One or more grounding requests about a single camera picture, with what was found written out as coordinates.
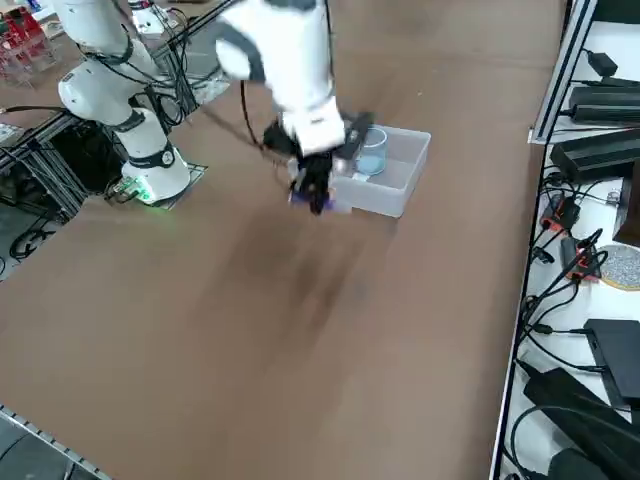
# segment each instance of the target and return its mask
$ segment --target power adapter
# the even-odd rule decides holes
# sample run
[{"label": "power adapter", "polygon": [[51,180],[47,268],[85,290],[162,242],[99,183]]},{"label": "power adapter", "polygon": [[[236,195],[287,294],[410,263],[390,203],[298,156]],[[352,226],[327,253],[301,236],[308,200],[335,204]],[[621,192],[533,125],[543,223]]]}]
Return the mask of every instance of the power adapter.
[{"label": "power adapter", "polygon": [[601,77],[613,77],[618,71],[618,65],[606,53],[594,53],[587,49],[584,51],[587,52],[589,65]]},{"label": "power adapter", "polygon": [[598,250],[594,245],[581,248],[580,243],[580,240],[573,237],[563,238],[560,242],[563,267],[568,267],[569,264],[574,261],[576,255],[582,257],[571,271],[567,273],[567,278],[569,280],[579,278],[581,280],[597,282],[602,278],[600,267],[593,263],[597,263],[598,261]]},{"label": "power adapter", "polygon": [[556,193],[540,217],[540,224],[552,232],[569,231],[580,217],[580,206],[573,196]]}]

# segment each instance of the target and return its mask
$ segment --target red object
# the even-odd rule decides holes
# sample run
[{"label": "red object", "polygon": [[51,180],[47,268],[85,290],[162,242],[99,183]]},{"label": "red object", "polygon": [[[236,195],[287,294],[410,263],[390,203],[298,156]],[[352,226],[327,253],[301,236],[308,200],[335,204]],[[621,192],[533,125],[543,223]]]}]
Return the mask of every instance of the red object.
[{"label": "red object", "polygon": [[31,55],[32,58],[39,57],[47,50],[44,44],[44,39],[46,38],[44,31],[42,30],[42,27],[40,26],[38,21],[33,18],[33,15],[31,15],[31,12],[29,12],[29,10],[27,10],[25,7],[20,7],[18,11],[22,16],[22,24],[24,26],[25,34],[29,39],[34,40],[34,42],[29,47],[29,55]]},{"label": "red object", "polygon": [[20,15],[22,15],[24,31],[29,38],[35,38],[39,35],[44,35],[42,27],[40,26],[38,21],[33,18],[33,15],[31,15],[31,12],[29,12],[29,10],[27,10],[25,7],[20,7],[19,11]]},{"label": "red object", "polygon": [[4,41],[9,44],[9,49],[6,50],[6,55],[15,57],[24,67],[31,69],[31,61],[29,60],[29,57],[19,51],[22,41],[19,38],[16,38],[16,36],[11,32],[5,33]]},{"label": "red object", "polygon": [[16,23],[11,15],[5,15],[3,18],[7,22],[9,33],[16,39],[18,44],[27,40],[27,32],[25,32],[24,29]]}]

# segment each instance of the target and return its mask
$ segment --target gray round object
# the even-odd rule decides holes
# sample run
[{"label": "gray round object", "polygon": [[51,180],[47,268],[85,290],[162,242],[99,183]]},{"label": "gray round object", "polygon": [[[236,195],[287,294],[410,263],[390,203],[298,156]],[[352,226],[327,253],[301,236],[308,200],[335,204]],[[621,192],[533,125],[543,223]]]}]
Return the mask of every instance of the gray round object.
[{"label": "gray round object", "polygon": [[627,245],[607,245],[609,252],[602,266],[602,280],[621,290],[640,290],[640,250]]}]

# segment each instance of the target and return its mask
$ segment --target white table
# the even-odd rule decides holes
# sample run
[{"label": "white table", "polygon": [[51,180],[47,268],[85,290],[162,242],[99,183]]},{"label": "white table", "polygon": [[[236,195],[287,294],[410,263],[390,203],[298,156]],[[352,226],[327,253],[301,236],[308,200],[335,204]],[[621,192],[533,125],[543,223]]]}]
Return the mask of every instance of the white table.
[{"label": "white table", "polygon": [[[640,25],[622,25],[607,22],[593,22],[591,30],[586,39],[585,48],[594,52],[606,52],[612,60],[618,64],[617,78],[629,80],[640,80],[640,62],[638,54],[640,52]],[[600,77],[593,71],[587,62],[586,54],[582,53],[574,71],[574,80],[600,80]],[[568,107],[568,97],[571,92],[570,87],[565,99],[563,109]],[[576,125],[567,117],[560,117],[554,126],[554,135],[551,145],[547,148],[547,156],[551,152],[552,144],[580,138],[584,136],[606,134],[609,131],[572,131],[583,128],[593,128],[593,125]],[[551,165],[547,158],[546,165]],[[615,179],[596,185],[590,194],[606,198],[607,194],[614,190],[620,190],[622,179]],[[548,204],[548,197],[542,194],[537,212],[537,218]],[[613,228],[617,209],[614,206],[606,205],[604,202],[585,198],[581,204],[580,219],[572,229],[576,238],[584,238],[592,234],[598,228],[603,229],[603,234],[597,244],[598,247],[615,244],[613,242]],[[541,230],[539,222],[536,223],[536,234]],[[544,244],[553,236],[553,232],[543,234],[537,245]],[[556,239],[546,250],[551,253],[556,262],[550,265],[543,265],[539,261],[532,262],[526,288],[527,295],[537,295],[556,278],[561,272],[560,262],[560,238]],[[552,298],[545,300],[536,311],[531,321],[535,321],[538,316],[547,308],[567,300],[571,297],[573,289],[567,289]],[[568,330],[582,328],[589,318],[605,319],[633,319],[640,321],[640,293],[624,292],[614,289],[603,282],[592,284],[583,282],[580,286],[576,299],[566,307],[562,307],[547,315],[542,323],[551,325],[557,330]],[[591,353],[587,338],[584,335],[540,335],[533,333],[536,340],[546,349],[555,353],[559,357],[576,365],[595,365],[595,360]],[[540,351],[529,339],[520,345],[517,351],[517,358],[525,360],[540,371],[548,371],[553,368],[565,368],[583,385],[589,388],[595,395],[609,404],[602,376],[596,373],[578,371],[569,367],[564,367],[554,359]],[[523,389],[528,381],[528,376],[521,368],[513,366],[514,378],[511,385],[511,397],[505,417],[506,435],[504,444],[509,451],[512,445],[509,442],[513,422],[527,408],[533,406],[532,402],[524,396]],[[622,416],[630,420],[628,414],[621,413]],[[553,424],[543,412],[536,412],[529,415],[520,425],[517,432],[516,449],[520,463],[527,469],[546,474],[552,457],[561,450],[572,446],[572,442]],[[508,474],[518,473],[517,469],[509,460],[502,457],[502,467],[500,478],[505,478]]]}]

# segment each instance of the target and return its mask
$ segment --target metal frame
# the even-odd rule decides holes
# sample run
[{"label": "metal frame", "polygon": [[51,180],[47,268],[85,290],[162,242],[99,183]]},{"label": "metal frame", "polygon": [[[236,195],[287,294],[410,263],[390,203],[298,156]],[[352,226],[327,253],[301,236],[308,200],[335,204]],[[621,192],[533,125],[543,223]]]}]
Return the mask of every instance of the metal frame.
[{"label": "metal frame", "polygon": [[542,108],[532,129],[531,143],[545,145],[551,138],[571,77],[578,64],[582,46],[589,34],[597,4],[598,0],[576,0],[573,5],[571,17],[560,45],[558,61],[553,69]]},{"label": "metal frame", "polygon": [[43,432],[42,430],[37,428],[33,423],[31,423],[29,420],[9,410],[7,407],[5,407],[2,404],[0,404],[0,417],[4,418],[9,423],[23,430],[26,430],[27,433],[30,433],[33,436],[38,437],[44,443],[55,448],[58,452],[60,452],[65,457],[67,457],[70,461],[72,461],[79,467],[83,468],[90,474],[98,477],[99,480],[112,480],[111,477],[106,475],[102,470],[100,470],[98,467],[88,462],[86,458],[82,457],[81,455],[78,455],[70,448],[65,447],[62,443],[58,442],[52,435],[49,435],[48,433]]}]

